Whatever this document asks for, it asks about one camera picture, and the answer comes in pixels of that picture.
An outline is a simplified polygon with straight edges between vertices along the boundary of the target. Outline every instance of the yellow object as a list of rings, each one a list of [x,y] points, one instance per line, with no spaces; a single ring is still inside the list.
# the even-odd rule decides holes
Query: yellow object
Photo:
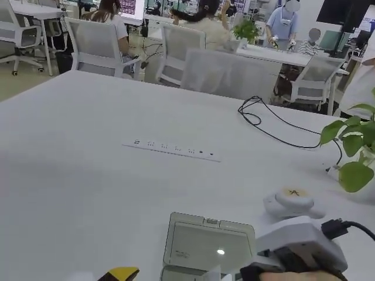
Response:
[[[138,268],[112,268],[98,281],[132,281],[138,274]]]

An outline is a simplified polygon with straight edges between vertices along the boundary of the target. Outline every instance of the hand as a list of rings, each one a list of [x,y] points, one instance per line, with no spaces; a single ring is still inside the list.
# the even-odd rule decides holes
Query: hand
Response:
[[[340,281],[339,278],[323,271],[304,273],[262,273],[261,281]]]

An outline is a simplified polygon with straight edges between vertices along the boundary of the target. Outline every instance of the plant leaf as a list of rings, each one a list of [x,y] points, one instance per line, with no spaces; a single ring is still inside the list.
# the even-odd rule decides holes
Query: plant leaf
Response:
[[[356,104],[349,109],[353,109],[353,108],[365,109],[375,114],[375,107],[372,107],[371,105],[368,105],[368,104]]]
[[[341,134],[339,135],[339,139],[342,139],[342,137],[345,136],[347,133],[354,133],[354,132],[362,133],[361,126],[353,125],[353,126],[346,127],[344,131],[342,131]]]
[[[349,135],[343,138],[344,150],[348,157],[353,157],[362,145],[362,137],[359,135]]]
[[[345,125],[343,121],[336,120],[335,122],[325,126],[321,133],[321,145],[324,145],[334,139],[343,125]]]
[[[361,118],[358,117],[358,116],[352,116],[348,120],[345,121],[345,124],[347,126],[360,125],[361,124]]]
[[[363,143],[371,147],[375,141],[375,123],[368,122],[361,125],[361,132],[363,134]]]
[[[339,183],[347,192],[357,192],[374,177],[374,171],[359,162],[349,162],[339,170]]]

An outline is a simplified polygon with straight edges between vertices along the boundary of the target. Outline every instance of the device lid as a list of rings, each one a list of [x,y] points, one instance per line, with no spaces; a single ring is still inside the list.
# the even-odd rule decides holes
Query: device lid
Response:
[[[164,263],[204,272],[220,265],[222,274],[248,265],[255,254],[251,225],[172,213]]]

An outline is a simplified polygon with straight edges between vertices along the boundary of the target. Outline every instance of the power strip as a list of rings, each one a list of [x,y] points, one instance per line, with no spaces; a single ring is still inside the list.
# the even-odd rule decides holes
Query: power strip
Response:
[[[157,142],[155,140],[140,140],[133,139],[122,144],[123,146],[130,146],[132,148],[141,148],[164,152],[174,155],[187,156],[192,158],[205,159],[209,161],[221,162],[220,158],[213,152],[208,152],[202,149],[182,148],[178,145],[171,145],[166,142]]]

